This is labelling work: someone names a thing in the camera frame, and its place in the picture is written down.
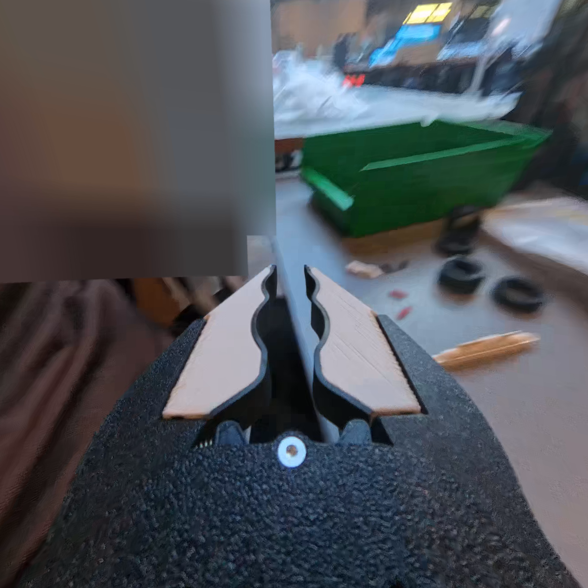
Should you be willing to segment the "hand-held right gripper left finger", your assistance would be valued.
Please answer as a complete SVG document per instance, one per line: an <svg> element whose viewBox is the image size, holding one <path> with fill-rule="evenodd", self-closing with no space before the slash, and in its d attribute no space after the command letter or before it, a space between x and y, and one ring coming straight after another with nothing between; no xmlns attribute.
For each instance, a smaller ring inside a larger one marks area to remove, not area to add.
<svg viewBox="0 0 588 588"><path fill-rule="evenodd" d="M203 320L162 411L165 420L200 420L207 428L235 421L246 430L271 400L268 311L277 290L269 265Z"/></svg>

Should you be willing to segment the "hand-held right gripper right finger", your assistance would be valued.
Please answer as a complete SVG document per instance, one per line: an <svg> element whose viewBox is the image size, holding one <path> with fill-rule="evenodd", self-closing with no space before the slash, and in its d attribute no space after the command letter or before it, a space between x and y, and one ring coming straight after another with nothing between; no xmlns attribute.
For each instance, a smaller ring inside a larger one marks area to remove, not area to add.
<svg viewBox="0 0 588 588"><path fill-rule="evenodd" d="M352 420L420 415L422 404L381 320L319 269L304 267L313 353L313 400L339 430Z"/></svg>

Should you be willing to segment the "small white curved panel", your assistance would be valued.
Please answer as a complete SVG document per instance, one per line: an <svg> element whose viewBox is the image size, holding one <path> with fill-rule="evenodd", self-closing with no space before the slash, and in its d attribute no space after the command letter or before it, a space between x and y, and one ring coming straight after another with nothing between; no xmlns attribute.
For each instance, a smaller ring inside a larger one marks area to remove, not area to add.
<svg viewBox="0 0 588 588"><path fill-rule="evenodd" d="M362 279L377 279L384 275L384 271L378 265L365 263L361 261L351 261L345 266L345 271L349 275L354 275Z"/></svg>

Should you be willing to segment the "long white brick beam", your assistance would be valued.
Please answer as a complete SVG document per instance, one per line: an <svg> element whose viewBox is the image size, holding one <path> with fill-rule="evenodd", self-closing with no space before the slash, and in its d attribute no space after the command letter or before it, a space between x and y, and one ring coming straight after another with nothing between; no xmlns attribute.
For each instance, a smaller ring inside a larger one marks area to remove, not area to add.
<svg viewBox="0 0 588 588"><path fill-rule="evenodd" d="M462 343L432 358L447 371L459 371L519 355L540 341L540 335L522 331L494 334Z"/></svg>

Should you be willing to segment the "green storage bin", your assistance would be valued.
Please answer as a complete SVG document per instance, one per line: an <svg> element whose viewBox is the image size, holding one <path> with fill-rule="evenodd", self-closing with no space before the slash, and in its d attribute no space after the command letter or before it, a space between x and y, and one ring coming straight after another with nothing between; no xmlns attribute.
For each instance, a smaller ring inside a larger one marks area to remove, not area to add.
<svg viewBox="0 0 588 588"><path fill-rule="evenodd" d="M343 236L435 221L495 206L551 132L489 120L436 120L307 137L302 179L311 204Z"/></svg>

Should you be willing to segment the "grey desk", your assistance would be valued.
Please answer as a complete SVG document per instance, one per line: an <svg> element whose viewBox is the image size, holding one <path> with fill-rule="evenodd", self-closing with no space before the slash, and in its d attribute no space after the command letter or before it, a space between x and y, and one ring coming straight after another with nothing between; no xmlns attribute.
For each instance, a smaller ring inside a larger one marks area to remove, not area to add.
<svg viewBox="0 0 588 588"><path fill-rule="evenodd" d="M444 259L434 252L443 222L414 225L362 239L340 239L314 212L311 190L297 177L276 180L278 277L285 289L308 383L318 337L311 327L305 265L318 268L378 314L399 321L430 355L491 334L538 334L531 351L503 362L459 371L457 381L493 428L508 455L542 531L567 568L587 587L587 306L552 289L550 278L481 234L473 257L486 277L471 298L446 295L437 285ZM362 279L345 271L351 261L380 266L403 260L409 266ZM537 283L545 304L518 313L492 298L496 282L520 276ZM388 296L391 290L404 299Z"/></svg>

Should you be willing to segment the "wide black rubber tire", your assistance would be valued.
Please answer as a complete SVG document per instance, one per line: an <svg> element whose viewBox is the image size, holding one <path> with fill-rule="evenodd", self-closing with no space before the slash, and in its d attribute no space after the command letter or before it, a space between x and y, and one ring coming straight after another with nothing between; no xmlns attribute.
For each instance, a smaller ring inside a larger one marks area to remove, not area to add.
<svg viewBox="0 0 588 588"><path fill-rule="evenodd" d="M467 256L456 256L448 260L440 269L438 284L457 295L472 295L484 281L483 266Z"/></svg>
<svg viewBox="0 0 588 588"><path fill-rule="evenodd" d="M477 206L457 206L447 217L446 229L449 232L476 232L481 225L481 212Z"/></svg>

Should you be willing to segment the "narrow black rubber tire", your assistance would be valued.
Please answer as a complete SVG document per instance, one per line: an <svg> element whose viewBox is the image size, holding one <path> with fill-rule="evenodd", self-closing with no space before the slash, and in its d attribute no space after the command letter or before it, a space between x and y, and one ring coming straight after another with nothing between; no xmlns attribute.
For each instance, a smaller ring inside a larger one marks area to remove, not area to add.
<svg viewBox="0 0 588 588"><path fill-rule="evenodd" d="M492 289L494 302L513 312L534 313L545 304L542 288L520 276L506 276L496 282Z"/></svg>
<svg viewBox="0 0 588 588"><path fill-rule="evenodd" d="M466 256L474 251L477 238L469 233L445 233L436 242L435 248L439 254L447 257Z"/></svg>

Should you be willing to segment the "person's torso in brown shirt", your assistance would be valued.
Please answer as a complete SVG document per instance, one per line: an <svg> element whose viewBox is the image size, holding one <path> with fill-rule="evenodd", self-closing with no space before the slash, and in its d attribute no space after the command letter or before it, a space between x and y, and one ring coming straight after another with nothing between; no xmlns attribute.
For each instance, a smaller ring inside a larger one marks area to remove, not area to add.
<svg viewBox="0 0 588 588"><path fill-rule="evenodd" d="M44 541L102 421L172 340L116 281L1 284L1 587Z"/></svg>

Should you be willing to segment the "open instruction booklet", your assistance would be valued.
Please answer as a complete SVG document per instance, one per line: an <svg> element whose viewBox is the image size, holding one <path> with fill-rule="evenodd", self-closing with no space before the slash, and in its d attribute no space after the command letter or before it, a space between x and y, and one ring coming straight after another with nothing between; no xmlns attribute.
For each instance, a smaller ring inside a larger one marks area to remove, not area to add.
<svg viewBox="0 0 588 588"><path fill-rule="evenodd" d="M587 276L587 201L559 196L486 212L483 232L529 259Z"/></svg>

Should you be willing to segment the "white table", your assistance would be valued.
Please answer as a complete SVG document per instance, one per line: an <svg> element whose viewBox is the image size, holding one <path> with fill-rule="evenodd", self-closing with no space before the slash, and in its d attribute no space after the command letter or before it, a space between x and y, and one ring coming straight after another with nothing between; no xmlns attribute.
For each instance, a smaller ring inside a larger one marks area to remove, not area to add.
<svg viewBox="0 0 588 588"><path fill-rule="evenodd" d="M381 86L343 91L321 106L296 107L274 116L276 140L347 132L407 123L424 126L433 121L477 122L500 119L510 113L520 92L447 94Z"/></svg>

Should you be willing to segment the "clear plastic wrap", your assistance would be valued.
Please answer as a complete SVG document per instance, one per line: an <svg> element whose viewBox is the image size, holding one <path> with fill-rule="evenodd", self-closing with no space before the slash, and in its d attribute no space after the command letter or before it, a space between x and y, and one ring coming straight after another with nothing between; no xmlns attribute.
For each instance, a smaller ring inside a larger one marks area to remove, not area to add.
<svg viewBox="0 0 588 588"><path fill-rule="evenodd" d="M368 111L366 102L344 86L342 75L322 62L286 50L273 55L272 67L275 126L355 119Z"/></svg>

